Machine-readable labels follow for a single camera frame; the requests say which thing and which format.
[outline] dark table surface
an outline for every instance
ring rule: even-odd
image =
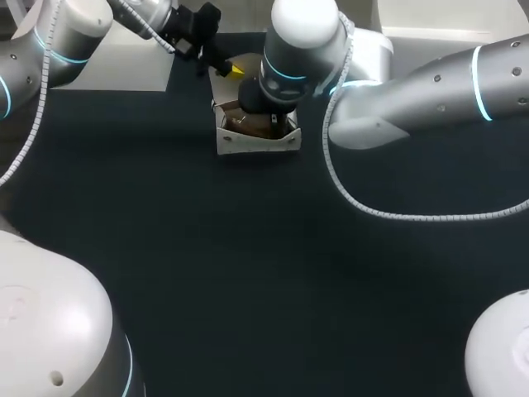
[[[324,100],[300,108],[298,155],[219,159],[211,89],[192,75],[176,62],[168,93],[54,91],[7,214],[101,280],[149,397],[468,396],[474,321],[529,286],[529,213],[439,225],[352,210],[323,163]],[[527,131],[332,154],[376,208],[487,211],[529,197]]]

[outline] blue led ring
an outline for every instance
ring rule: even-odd
[[[33,29],[33,31],[35,32],[35,37],[39,41],[39,44],[45,50],[46,44],[39,36],[39,32],[37,31],[36,27]],[[72,60],[70,58],[66,58],[65,56],[62,56],[61,54],[57,54],[55,51],[51,51],[51,56],[53,56],[57,60],[62,60],[63,62],[67,62],[69,64],[75,64],[75,65],[86,64],[89,61],[89,60]]]
[[[126,381],[126,385],[125,385],[125,389],[123,390],[123,394],[122,394],[122,397],[126,397],[126,395],[129,394],[129,389],[131,388],[131,381],[132,381],[132,366],[134,365],[134,358],[132,357],[132,348],[131,348],[131,343],[129,342],[129,338],[126,337],[125,335],[125,339],[126,339],[126,344],[127,346],[129,347],[129,357],[130,357],[130,361],[131,361],[131,366],[130,366],[130,369],[129,369],[129,377]]]
[[[488,115],[487,109],[485,109],[485,104],[483,98],[481,97],[481,91],[479,90],[479,78],[478,78],[478,58],[479,50],[481,50],[481,45],[476,47],[474,50],[474,55],[472,55],[472,84],[474,85],[474,94],[476,96],[476,102],[478,103],[479,111],[485,120],[491,122],[493,119]]]
[[[2,119],[4,119],[7,116],[9,116],[9,113],[11,112],[11,93],[9,92],[9,87],[7,86],[2,76],[0,76],[0,84],[3,86],[3,90],[6,92],[6,99],[7,99],[7,110],[2,117]]]
[[[280,71],[278,71],[275,67],[272,66],[272,64],[270,63],[269,59],[268,59],[268,56],[266,56],[266,52],[264,53],[264,58],[266,59],[266,63],[269,65],[269,67],[278,75],[280,75],[281,77],[284,77],[285,79],[289,79],[289,80],[305,80],[307,78],[307,76],[298,76],[298,77],[295,77],[295,76],[289,76],[287,74],[284,74],[284,73],[281,73]]]

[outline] wall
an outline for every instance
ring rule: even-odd
[[[391,36],[498,41],[529,33],[517,0],[379,0],[379,11]]]
[[[198,10],[206,0],[180,0]],[[208,0],[222,11],[222,32],[264,31],[271,23],[274,0]],[[340,9],[360,27],[368,27],[373,0],[337,0]]]

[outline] cable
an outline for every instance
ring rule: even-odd
[[[340,13],[340,19],[346,28],[347,35],[352,36],[352,31],[354,26],[351,26],[349,19],[343,14]],[[344,68],[341,72],[340,79],[338,80],[338,85],[336,86],[336,91],[332,94],[329,106],[327,107],[325,117],[323,119],[323,130],[322,130],[322,145],[323,145],[323,155],[325,157],[326,167],[329,171],[329,175],[332,178],[332,182],[338,188],[338,191],[341,195],[355,208],[359,209],[364,213],[373,215],[378,218],[391,219],[395,221],[413,221],[413,222],[468,222],[468,221],[485,221],[489,219],[498,219],[505,218],[521,211],[525,211],[529,208],[529,199],[515,205],[513,207],[504,209],[502,211],[494,211],[490,213],[476,213],[469,215],[406,215],[400,213],[386,213],[384,211],[379,211],[378,209],[370,208],[356,198],[352,197],[340,182],[338,175],[334,169],[331,160],[331,153],[329,151],[329,125],[331,123],[331,117],[334,112],[336,103],[340,99],[341,94],[343,93],[343,85],[346,81],[347,75],[349,73],[350,64],[353,59],[353,50],[354,43],[351,44],[349,50],[347,51],[346,61],[344,63]]]
[[[9,165],[9,168],[5,174],[0,178],[0,188],[17,172],[21,163],[26,158],[27,153],[31,149],[33,142],[35,141],[36,135],[41,127],[42,115],[44,113],[44,107],[46,104],[46,97],[48,95],[48,79],[50,77],[50,63],[51,63],[51,54],[52,54],[52,45],[53,45],[53,36],[55,33],[55,25],[57,24],[57,16],[59,15],[60,7],[64,0],[57,0],[55,7],[51,13],[50,29],[48,31],[48,36],[45,40],[45,49],[44,49],[44,59],[42,61],[42,79],[41,79],[41,95],[39,97],[39,105],[36,110],[35,119],[31,127],[30,135],[27,137],[24,146],[18,152],[15,160]],[[139,22],[147,31],[154,37],[154,39],[170,54],[175,52],[175,49],[167,41],[162,39],[145,20],[140,17],[140,15],[134,11],[134,9],[129,6],[124,0],[118,0],[119,3]]]
[[[134,11],[134,8],[127,4],[125,0],[117,1],[149,32],[149,34],[158,42],[158,44],[160,44],[164,48],[164,50],[166,50],[170,54],[174,54],[176,52],[176,49],[167,41],[162,39],[160,35],[156,33],[152,27],[150,27],[150,25],[145,21],[145,19],[143,19],[140,14]]]
[[[55,32],[55,25],[57,23],[57,16],[59,15],[60,6],[64,0],[57,0],[55,7],[51,13],[50,30],[45,41],[44,59],[42,61],[42,79],[41,79],[41,95],[39,97],[39,105],[36,109],[35,119],[31,127],[30,135],[27,137],[24,146],[18,152],[15,160],[9,165],[6,173],[0,178],[0,187],[2,187],[14,174],[17,172],[18,167],[26,158],[27,153],[31,149],[33,142],[35,141],[36,134],[41,127],[42,114],[44,112],[44,106],[46,104],[46,96],[48,94],[48,78],[50,76],[50,57],[51,57],[51,45],[53,43],[53,35]]]

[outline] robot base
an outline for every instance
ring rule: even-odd
[[[244,54],[230,61],[244,70],[245,78],[257,77],[262,55]],[[223,78],[210,70],[212,110],[217,124],[217,154],[299,151],[302,133],[296,112],[288,116],[247,114],[238,102],[242,80]]]
[[[105,289],[81,265],[0,231],[0,395],[145,397]]]

